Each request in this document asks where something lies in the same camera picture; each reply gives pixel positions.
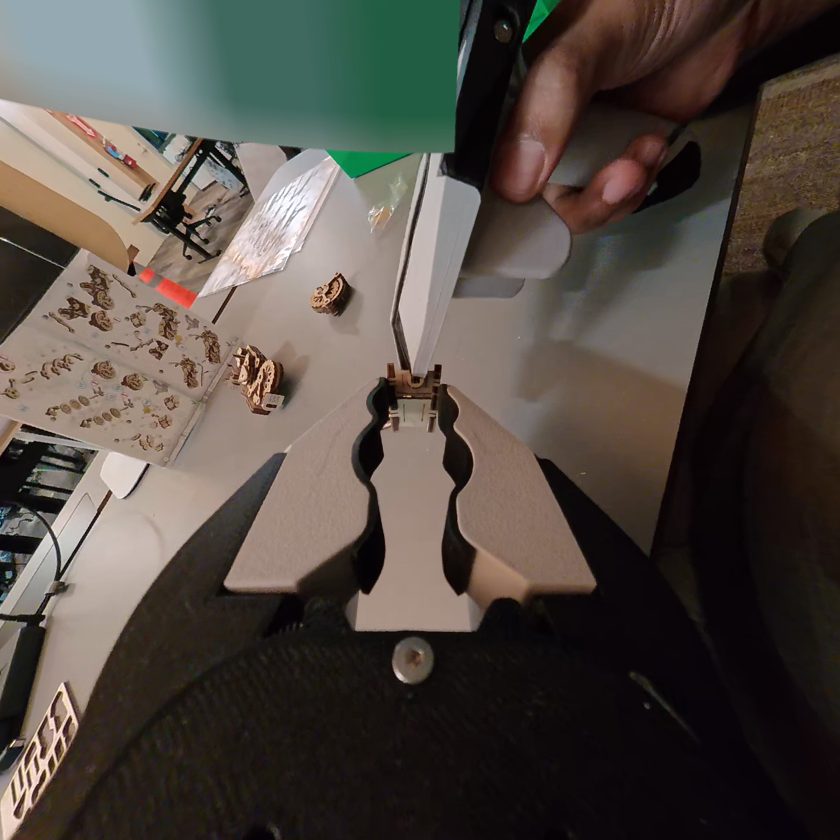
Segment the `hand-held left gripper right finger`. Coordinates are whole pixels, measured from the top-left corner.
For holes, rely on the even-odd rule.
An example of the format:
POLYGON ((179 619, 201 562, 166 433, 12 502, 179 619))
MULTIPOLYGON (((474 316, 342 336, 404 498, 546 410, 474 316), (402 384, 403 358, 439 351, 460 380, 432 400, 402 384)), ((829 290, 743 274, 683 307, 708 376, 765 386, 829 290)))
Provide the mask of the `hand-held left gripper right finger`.
POLYGON ((475 603, 589 595, 595 577, 536 455, 452 385, 438 425, 448 499, 442 561, 458 595, 475 603))

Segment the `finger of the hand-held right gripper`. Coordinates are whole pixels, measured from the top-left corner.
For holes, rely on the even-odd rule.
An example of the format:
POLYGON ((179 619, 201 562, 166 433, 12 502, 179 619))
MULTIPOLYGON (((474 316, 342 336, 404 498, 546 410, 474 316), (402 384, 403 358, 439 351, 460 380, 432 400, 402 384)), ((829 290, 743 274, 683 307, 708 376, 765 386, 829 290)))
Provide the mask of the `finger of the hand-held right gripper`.
POLYGON ((442 154, 423 154, 416 174, 392 304, 400 368, 425 375, 480 210, 480 191, 442 173, 442 154))

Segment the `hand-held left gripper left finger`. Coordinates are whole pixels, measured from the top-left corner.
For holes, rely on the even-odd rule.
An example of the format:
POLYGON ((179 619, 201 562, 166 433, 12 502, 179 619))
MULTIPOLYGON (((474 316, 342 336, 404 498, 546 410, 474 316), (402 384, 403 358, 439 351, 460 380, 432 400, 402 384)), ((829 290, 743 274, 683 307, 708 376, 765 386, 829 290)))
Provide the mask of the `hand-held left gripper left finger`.
POLYGON ((384 458, 386 380, 374 378, 285 452, 231 565, 234 593, 355 596, 385 560, 372 476, 384 458))

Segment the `small wooden puzzle part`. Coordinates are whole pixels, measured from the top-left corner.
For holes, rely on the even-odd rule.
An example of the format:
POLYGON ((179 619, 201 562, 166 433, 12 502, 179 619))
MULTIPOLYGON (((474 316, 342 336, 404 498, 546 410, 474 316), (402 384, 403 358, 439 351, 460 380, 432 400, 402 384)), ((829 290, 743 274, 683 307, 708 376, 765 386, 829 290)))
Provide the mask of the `small wooden puzzle part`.
POLYGON ((442 366, 436 364, 425 376, 416 376, 389 363, 385 378, 389 428, 394 432, 402 428, 422 428, 432 433, 437 425, 442 366))

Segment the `grey desk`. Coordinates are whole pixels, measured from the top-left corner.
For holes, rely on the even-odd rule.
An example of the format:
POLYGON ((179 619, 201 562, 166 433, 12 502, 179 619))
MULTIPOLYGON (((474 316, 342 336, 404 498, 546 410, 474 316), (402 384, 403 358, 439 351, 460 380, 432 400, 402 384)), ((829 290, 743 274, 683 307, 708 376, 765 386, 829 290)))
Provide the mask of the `grey desk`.
MULTIPOLYGON (((646 553, 654 540, 751 107, 695 121, 699 181, 671 201, 574 239, 564 268, 510 299, 452 301, 435 359, 458 388, 593 499, 646 553)), ((124 500, 93 462, 59 516, 77 553, 47 611, 28 706, 31 739, 58 685, 82 711, 112 646, 184 541, 271 455, 395 358, 390 310, 411 193, 380 234, 367 214, 418 155, 354 182, 340 174, 302 250, 281 272, 200 298, 192 310, 285 368, 285 402, 252 415, 222 382, 174 466, 150 467, 124 500), (341 272, 339 317, 310 297, 341 272)))

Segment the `person's right hand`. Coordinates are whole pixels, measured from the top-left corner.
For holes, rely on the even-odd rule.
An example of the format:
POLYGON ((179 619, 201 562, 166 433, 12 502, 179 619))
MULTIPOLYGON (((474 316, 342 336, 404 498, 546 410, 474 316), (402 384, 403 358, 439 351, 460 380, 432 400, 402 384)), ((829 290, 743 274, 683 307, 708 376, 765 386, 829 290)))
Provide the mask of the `person's right hand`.
POLYGON ((593 98, 675 123, 699 115, 739 59, 812 15, 804 2, 562 2, 532 59, 500 137, 492 185, 512 203, 541 197, 573 234, 630 215, 668 151, 634 138, 582 188, 549 183, 593 98))

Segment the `small clear parts bag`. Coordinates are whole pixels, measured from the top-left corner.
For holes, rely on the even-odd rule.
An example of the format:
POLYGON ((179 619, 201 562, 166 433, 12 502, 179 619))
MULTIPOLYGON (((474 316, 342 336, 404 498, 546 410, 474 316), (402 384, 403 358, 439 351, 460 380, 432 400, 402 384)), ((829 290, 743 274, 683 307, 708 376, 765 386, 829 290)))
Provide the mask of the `small clear parts bag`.
POLYGON ((367 213, 369 228, 373 235, 380 234, 386 228, 403 201, 406 192, 406 180, 403 174, 398 173, 389 182, 385 196, 372 205, 367 213))

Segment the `small round wooden model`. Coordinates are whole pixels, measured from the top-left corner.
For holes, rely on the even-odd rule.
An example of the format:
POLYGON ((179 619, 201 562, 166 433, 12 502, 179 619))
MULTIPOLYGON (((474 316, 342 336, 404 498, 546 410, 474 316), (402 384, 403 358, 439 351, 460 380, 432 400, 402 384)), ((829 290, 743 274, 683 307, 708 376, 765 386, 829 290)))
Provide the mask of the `small round wooden model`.
POLYGON ((318 286, 310 297, 310 308, 318 314, 339 317, 346 309, 353 289, 341 272, 318 286))

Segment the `wooden model with white tag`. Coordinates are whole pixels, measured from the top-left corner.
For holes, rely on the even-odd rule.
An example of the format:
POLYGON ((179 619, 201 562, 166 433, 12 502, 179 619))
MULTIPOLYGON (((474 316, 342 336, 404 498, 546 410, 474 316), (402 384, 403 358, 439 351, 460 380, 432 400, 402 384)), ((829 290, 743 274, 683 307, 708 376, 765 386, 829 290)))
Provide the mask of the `wooden model with white tag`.
POLYGON ((233 352, 224 382, 238 390, 252 414, 267 416, 280 407, 285 397, 283 365, 265 356, 255 346, 238 346, 233 352))

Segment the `white oval object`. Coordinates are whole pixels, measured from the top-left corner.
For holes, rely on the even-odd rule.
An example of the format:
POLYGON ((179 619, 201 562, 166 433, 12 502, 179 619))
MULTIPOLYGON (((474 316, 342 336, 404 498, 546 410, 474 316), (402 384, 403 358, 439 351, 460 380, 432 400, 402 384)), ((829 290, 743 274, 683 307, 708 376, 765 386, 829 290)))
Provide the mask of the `white oval object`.
POLYGON ((112 496, 124 500, 137 488, 150 464, 119 453, 108 453, 100 468, 100 478, 112 496))

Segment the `printed instruction sheet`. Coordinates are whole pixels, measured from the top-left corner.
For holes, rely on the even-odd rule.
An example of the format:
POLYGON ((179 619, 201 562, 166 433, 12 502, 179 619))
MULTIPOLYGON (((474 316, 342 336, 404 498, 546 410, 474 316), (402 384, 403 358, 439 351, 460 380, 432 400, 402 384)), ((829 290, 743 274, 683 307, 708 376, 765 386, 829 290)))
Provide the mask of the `printed instruction sheet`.
POLYGON ((238 343, 81 250, 2 342, 1 414, 171 467, 238 343))

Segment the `red flat item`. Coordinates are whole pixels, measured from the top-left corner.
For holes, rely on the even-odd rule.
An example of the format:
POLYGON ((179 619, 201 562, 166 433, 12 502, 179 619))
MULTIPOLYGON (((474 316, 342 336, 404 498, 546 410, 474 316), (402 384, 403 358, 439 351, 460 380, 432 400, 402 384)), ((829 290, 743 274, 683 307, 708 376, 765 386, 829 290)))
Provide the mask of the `red flat item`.
POLYGON ((157 290, 157 292, 164 298, 185 309, 190 309, 197 299, 197 294, 194 291, 185 288, 173 280, 163 277, 161 274, 154 272, 149 267, 142 266, 137 262, 133 262, 131 267, 135 277, 141 280, 148 287, 157 290))

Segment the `long wooden puzzle sheet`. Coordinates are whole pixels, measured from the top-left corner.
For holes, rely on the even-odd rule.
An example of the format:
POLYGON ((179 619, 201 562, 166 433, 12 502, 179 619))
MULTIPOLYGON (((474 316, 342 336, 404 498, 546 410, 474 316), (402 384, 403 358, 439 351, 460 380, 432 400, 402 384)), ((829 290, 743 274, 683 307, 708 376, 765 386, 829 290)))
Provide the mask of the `long wooden puzzle sheet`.
POLYGON ((80 714, 69 682, 59 683, 34 735, 22 743, 2 792, 1 836, 14 837, 56 776, 80 726, 80 714))

